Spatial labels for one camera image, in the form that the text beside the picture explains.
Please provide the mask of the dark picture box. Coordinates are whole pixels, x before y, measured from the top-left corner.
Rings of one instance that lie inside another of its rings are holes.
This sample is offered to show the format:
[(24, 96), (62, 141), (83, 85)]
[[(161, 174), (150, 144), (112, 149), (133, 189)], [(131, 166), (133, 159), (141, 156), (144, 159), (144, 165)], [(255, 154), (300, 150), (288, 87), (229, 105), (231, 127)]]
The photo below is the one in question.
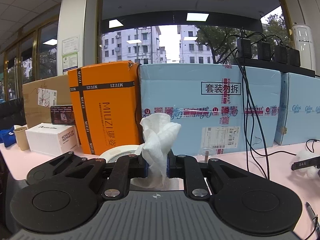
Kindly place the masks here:
[(74, 125), (75, 116), (72, 105), (57, 105), (50, 107), (51, 122), (54, 125)]

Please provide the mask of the wall notice poster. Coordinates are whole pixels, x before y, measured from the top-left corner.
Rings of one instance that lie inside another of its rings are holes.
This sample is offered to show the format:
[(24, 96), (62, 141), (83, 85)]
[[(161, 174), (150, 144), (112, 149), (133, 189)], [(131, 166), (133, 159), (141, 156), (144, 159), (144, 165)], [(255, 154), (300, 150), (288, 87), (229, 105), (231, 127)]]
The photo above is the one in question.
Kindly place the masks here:
[(78, 68), (79, 35), (62, 41), (62, 73)]

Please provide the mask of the orange MIUZI box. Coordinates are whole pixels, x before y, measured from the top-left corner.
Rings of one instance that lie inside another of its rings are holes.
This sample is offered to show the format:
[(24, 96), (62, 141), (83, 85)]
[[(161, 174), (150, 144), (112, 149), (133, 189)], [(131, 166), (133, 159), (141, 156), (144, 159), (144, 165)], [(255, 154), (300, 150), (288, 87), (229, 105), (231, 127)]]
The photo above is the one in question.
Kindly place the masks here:
[(68, 71), (71, 102), (85, 154), (139, 145), (141, 103), (139, 64), (117, 61)]

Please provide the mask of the brown cardboard box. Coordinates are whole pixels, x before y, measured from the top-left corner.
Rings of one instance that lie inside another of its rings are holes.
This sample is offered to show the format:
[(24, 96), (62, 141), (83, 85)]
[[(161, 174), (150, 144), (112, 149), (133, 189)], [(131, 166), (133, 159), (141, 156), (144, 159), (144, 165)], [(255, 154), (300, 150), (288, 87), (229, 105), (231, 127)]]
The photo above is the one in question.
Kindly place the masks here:
[(43, 122), (50, 123), (52, 106), (72, 103), (67, 75), (25, 83), (22, 93), (25, 119), (29, 128)]

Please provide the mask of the white air conditioner unit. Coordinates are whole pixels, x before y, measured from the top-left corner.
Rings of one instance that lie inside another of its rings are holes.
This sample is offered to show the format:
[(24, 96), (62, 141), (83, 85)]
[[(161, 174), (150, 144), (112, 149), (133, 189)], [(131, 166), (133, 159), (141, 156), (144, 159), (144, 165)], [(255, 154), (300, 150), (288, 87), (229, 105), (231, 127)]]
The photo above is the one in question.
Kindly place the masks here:
[(295, 49), (300, 53), (300, 66), (316, 71), (315, 47), (311, 28), (305, 24), (292, 26)]

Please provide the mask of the large light blue carton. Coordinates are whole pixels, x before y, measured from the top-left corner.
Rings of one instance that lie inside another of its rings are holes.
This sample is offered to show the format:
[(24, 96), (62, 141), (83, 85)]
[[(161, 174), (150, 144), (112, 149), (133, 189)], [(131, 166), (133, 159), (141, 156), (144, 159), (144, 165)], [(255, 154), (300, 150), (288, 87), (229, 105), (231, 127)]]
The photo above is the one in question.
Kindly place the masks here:
[(217, 154), (271, 147), (280, 104), (277, 70), (221, 64), (145, 64), (139, 68), (142, 115), (165, 113), (181, 125), (174, 154)]

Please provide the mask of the clear small glass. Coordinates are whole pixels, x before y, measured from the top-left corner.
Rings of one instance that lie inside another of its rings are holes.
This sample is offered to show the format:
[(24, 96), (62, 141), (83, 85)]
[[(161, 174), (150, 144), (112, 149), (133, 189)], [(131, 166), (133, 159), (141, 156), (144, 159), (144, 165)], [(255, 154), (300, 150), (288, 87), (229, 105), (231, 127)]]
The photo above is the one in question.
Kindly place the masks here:
[(216, 155), (216, 150), (212, 148), (203, 147), (200, 149), (197, 156), (197, 160), (202, 163), (208, 163), (210, 158), (213, 158)]

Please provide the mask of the black shelf with chargers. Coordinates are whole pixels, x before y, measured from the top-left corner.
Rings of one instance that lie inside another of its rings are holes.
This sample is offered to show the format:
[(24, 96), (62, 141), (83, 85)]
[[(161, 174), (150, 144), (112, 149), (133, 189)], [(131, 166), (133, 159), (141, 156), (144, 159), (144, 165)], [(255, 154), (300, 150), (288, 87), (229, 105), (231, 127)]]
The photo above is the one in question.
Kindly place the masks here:
[(282, 43), (272, 48), (266, 38), (251, 42), (247, 37), (240, 37), (236, 41), (236, 53), (234, 61), (242, 71), (245, 67), (257, 67), (308, 77), (316, 76), (315, 71), (302, 67), (300, 51)]

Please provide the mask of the black DAS handheld device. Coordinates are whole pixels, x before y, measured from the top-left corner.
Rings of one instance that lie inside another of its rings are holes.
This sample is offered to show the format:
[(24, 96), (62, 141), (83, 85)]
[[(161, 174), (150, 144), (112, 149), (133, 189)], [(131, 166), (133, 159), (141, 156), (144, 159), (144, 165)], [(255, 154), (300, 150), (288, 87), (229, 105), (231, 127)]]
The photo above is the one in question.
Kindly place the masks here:
[(295, 171), (295, 170), (299, 170), (299, 169), (302, 169), (302, 168), (308, 168), (308, 167), (312, 167), (312, 166), (316, 167), (317, 169), (319, 169), (320, 156), (294, 162), (291, 165), (291, 170)]

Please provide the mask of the pen on table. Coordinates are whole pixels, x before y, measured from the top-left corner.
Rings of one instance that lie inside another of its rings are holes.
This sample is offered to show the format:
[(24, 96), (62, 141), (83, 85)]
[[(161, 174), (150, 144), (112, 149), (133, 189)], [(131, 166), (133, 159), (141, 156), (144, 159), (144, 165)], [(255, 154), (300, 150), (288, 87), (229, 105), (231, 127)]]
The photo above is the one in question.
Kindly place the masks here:
[(318, 220), (318, 217), (308, 202), (305, 203), (305, 206), (306, 206), (306, 210), (308, 212), (308, 215), (309, 215), (311, 221), (313, 222), (317, 239), (319, 239), (319, 220)]

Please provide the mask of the white paper towel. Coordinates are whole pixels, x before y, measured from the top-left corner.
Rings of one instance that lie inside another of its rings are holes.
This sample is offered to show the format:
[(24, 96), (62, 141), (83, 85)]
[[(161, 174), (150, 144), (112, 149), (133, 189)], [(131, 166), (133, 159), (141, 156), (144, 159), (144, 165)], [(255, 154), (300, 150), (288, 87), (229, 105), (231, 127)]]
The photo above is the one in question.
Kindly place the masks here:
[(144, 143), (139, 145), (135, 154), (142, 154), (148, 163), (146, 178), (133, 178), (131, 185), (134, 190), (169, 191), (179, 188), (178, 179), (167, 176), (167, 157), (181, 125), (171, 122), (165, 113), (155, 113), (143, 118), (140, 122), (143, 129)]

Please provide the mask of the blue cloth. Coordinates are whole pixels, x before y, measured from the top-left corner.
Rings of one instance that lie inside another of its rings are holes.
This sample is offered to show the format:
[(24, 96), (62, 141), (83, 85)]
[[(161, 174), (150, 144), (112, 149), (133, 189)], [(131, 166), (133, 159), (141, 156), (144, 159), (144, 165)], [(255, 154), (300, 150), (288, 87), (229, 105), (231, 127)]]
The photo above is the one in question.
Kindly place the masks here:
[(3, 143), (6, 148), (16, 143), (14, 129), (14, 126), (12, 126), (11, 129), (3, 129), (0, 131), (0, 143)]

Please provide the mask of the grey white lidded container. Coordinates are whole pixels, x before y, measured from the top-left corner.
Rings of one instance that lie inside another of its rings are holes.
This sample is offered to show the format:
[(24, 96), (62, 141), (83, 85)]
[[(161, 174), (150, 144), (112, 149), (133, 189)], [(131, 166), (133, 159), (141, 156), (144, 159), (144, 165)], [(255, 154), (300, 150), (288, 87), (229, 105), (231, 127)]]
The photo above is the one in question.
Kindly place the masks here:
[(99, 158), (105, 159), (107, 163), (115, 163), (117, 159), (124, 155), (135, 154), (139, 145), (123, 145), (111, 148), (104, 153), (102, 153)]

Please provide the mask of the black sofa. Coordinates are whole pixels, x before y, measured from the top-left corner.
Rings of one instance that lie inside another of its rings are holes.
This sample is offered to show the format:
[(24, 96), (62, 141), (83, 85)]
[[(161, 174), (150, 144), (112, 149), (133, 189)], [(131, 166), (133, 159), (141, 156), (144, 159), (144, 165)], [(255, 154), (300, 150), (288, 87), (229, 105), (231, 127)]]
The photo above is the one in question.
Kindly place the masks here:
[(17, 98), (0, 104), (0, 129), (10, 129), (14, 125), (26, 125), (24, 100)]

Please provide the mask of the white small box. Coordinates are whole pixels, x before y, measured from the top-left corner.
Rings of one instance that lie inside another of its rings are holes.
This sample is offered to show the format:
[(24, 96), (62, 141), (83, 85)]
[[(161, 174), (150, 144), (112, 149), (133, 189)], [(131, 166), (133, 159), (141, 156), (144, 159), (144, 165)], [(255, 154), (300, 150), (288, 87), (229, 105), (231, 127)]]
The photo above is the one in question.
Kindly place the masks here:
[(80, 144), (75, 126), (41, 123), (26, 130), (30, 150), (59, 156), (76, 150)]

